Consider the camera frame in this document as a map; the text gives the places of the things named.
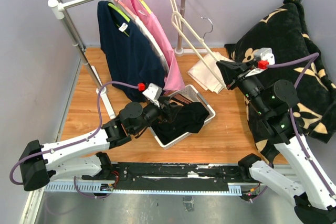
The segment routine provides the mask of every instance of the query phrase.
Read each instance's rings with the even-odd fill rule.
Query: navy blue shirt
[[[98,3],[98,23],[100,48],[106,55],[112,80],[135,86],[138,83],[154,83],[163,88],[165,71],[149,41],[135,23],[128,22],[109,3]],[[127,26],[125,31],[119,30],[122,26]],[[139,90],[113,86],[123,90],[133,102],[145,101]]]

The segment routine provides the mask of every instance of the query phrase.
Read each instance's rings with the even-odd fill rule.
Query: red connector
[[[258,68],[260,69],[266,69],[268,65],[269,62],[267,60],[261,60],[260,62],[258,62]]]
[[[143,84],[143,83],[139,83],[138,84],[138,89],[139,89],[139,91],[144,91],[145,90],[145,84]]]

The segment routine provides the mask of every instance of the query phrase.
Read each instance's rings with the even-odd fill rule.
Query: laundry basket
[[[204,107],[209,112],[209,116],[205,119],[203,126],[206,126],[212,120],[212,118],[215,117],[215,115],[216,115],[215,111],[211,108],[211,106],[207,103],[207,101],[205,101],[203,96],[195,89],[195,87],[193,85],[187,85],[187,86],[185,86],[185,88],[183,90],[178,90],[178,91],[170,94],[169,96],[173,97],[176,94],[184,95],[188,99],[190,99],[191,101],[201,102],[204,105]],[[160,141],[159,137],[156,135],[154,130],[151,127],[149,129],[151,130],[152,134],[154,135],[154,137],[157,140],[157,142],[159,143],[159,145],[162,148],[164,148],[165,150],[172,147],[174,144],[177,144],[179,141],[181,141],[182,139],[185,139],[187,136],[190,136],[192,134],[192,133],[186,132],[183,135],[179,136],[178,138],[175,138],[173,141],[169,142],[168,144],[164,145]]]

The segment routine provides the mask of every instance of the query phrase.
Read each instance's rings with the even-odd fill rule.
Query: wooden table
[[[214,48],[226,55],[223,48]],[[86,53],[103,83],[110,81],[104,53],[89,48]],[[215,118],[198,134],[192,134],[178,144],[164,150],[147,130],[139,139],[106,151],[111,161],[118,162],[174,162],[174,163],[237,163],[250,153],[258,154],[246,120],[244,99],[238,89],[223,90],[219,94],[202,89],[186,72],[198,61],[196,55],[177,58],[186,85],[192,84],[216,112]],[[121,90],[109,86],[108,97],[115,113],[130,100]],[[96,86],[82,66],[61,139],[66,140],[94,130],[98,126]],[[103,122],[109,117],[101,102]],[[278,155],[275,164],[286,164]]]

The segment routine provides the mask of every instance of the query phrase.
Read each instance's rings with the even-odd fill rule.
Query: gray floor
[[[77,193],[48,193],[35,224],[126,223],[257,223],[299,224],[294,209],[268,189],[254,204],[237,196],[195,196],[194,211],[186,211],[182,195],[113,194],[87,199]]]

